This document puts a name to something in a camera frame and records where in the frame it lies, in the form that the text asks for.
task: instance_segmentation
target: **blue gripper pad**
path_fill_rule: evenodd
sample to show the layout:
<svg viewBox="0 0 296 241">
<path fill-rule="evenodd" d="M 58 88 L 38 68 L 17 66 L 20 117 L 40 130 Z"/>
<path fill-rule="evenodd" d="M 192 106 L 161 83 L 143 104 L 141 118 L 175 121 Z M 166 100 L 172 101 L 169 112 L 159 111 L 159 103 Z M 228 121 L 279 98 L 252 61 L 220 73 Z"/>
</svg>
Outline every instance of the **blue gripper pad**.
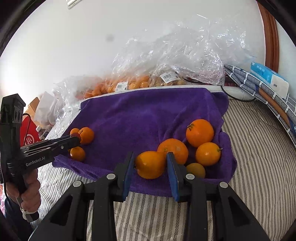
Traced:
<svg viewBox="0 0 296 241">
<path fill-rule="evenodd" d="M 134 154 L 132 154 L 130 162 L 128 164 L 127 171 L 126 171 L 126 175 L 124 177 L 124 182 L 123 182 L 123 192 L 122 192 L 123 200 L 125 200 L 126 197 L 128 196 L 128 192 L 131 186 L 131 177 L 133 176 L 134 165 L 135 165 L 135 157 L 134 157 Z"/>
<path fill-rule="evenodd" d="M 178 191 L 178 180 L 176 177 L 175 169 L 169 154 L 166 156 L 167 158 L 167 168 L 168 168 L 168 179 L 170 181 L 170 189 L 172 191 L 172 196 L 174 200 L 177 202 L 180 199 L 179 191 Z"/>
</svg>

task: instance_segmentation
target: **striped bedsheet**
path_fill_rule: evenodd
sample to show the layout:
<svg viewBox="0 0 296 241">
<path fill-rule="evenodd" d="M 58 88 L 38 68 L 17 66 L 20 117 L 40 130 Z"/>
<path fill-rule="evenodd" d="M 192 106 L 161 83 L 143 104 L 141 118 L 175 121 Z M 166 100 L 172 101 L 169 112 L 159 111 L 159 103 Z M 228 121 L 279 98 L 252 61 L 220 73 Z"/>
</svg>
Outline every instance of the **striped bedsheet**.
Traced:
<svg viewBox="0 0 296 241">
<path fill-rule="evenodd" d="M 237 169 L 229 185 L 248 206 L 271 240 L 280 240 L 296 218 L 296 150 L 282 125 L 260 102 L 230 100 L 222 130 L 230 136 Z M 50 138 L 58 136 L 52 131 Z M 52 164 L 39 168 L 42 203 L 38 223 L 80 177 Z M 208 206 L 208 239 L 213 220 Z M 91 240 L 92 203 L 87 240 Z M 182 240 L 186 203 L 173 198 L 130 192 L 124 203 L 114 203 L 117 238 L 126 240 Z"/>
</svg>

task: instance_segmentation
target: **silver rivet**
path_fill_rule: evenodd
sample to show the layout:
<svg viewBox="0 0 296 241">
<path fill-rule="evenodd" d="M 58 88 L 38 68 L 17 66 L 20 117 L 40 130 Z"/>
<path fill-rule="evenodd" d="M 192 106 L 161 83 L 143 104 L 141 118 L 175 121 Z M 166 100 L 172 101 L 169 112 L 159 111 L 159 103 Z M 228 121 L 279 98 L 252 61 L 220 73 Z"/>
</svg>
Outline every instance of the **silver rivet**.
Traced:
<svg viewBox="0 0 296 241">
<path fill-rule="evenodd" d="M 81 181 L 75 181 L 73 182 L 74 187 L 79 187 L 81 185 Z"/>
<path fill-rule="evenodd" d="M 195 178 L 195 176 L 194 176 L 193 174 L 187 174 L 187 175 L 186 175 L 186 178 L 187 178 L 188 180 L 193 180 L 193 179 Z"/>
<path fill-rule="evenodd" d="M 222 188 L 227 188 L 228 187 L 228 184 L 226 182 L 220 182 L 220 187 Z"/>
<path fill-rule="evenodd" d="M 115 174 L 113 174 L 113 173 L 109 173 L 108 175 L 107 175 L 107 179 L 109 179 L 109 180 L 112 180 L 112 179 L 114 179 L 115 178 Z"/>
</svg>

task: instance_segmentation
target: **purple cloth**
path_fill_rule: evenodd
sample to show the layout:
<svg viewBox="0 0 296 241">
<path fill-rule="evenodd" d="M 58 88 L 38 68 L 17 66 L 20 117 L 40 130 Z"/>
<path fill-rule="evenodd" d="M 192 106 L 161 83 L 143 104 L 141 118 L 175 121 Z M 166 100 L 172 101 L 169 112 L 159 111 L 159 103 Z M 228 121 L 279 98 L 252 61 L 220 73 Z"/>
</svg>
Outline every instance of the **purple cloth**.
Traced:
<svg viewBox="0 0 296 241">
<path fill-rule="evenodd" d="M 228 99 L 224 93 L 211 93 L 205 88 L 163 88 L 131 91 L 93 98 L 81 103 L 81 112 L 64 135 L 73 128 L 90 127 L 94 141 L 82 146 L 85 161 L 59 155 L 54 167 L 65 167 L 75 173 L 96 180 L 111 173 L 123 162 L 127 152 L 138 154 L 157 150 L 166 139 L 183 141 L 189 150 L 186 164 L 195 162 L 196 149 L 186 141 L 186 128 L 196 119 L 208 120 L 215 131 L 213 142 L 223 148 L 220 161 L 206 167 L 206 179 L 212 183 L 229 182 L 237 162 L 232 154 L 228 135 L 222 132 L 222 115 L 227 111 Z M 131 191 L 156 196 L 171 196 L 168 174 L 153 180 L 137 175 L 131 182 Z"/>
</svg>

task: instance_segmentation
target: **white sticker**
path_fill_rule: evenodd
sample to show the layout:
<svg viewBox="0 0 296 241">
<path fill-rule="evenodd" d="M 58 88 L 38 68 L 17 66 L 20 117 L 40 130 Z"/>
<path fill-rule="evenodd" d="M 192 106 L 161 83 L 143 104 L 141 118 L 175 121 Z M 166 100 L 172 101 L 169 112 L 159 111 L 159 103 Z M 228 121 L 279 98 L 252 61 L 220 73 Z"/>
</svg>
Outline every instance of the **white sticker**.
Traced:
<svg viewBox="0 0 296 241">
<path fill-rule="evenodd" d="M 120 82 L 116 85 L 115 92 L 128 89 L 128 82 Z"/>
<path fill-rule="evenodd" d="M 159 76 L 167 84 L 174 80 L 181 80 L 175 72 L 165 72 Z"/>
</svg>

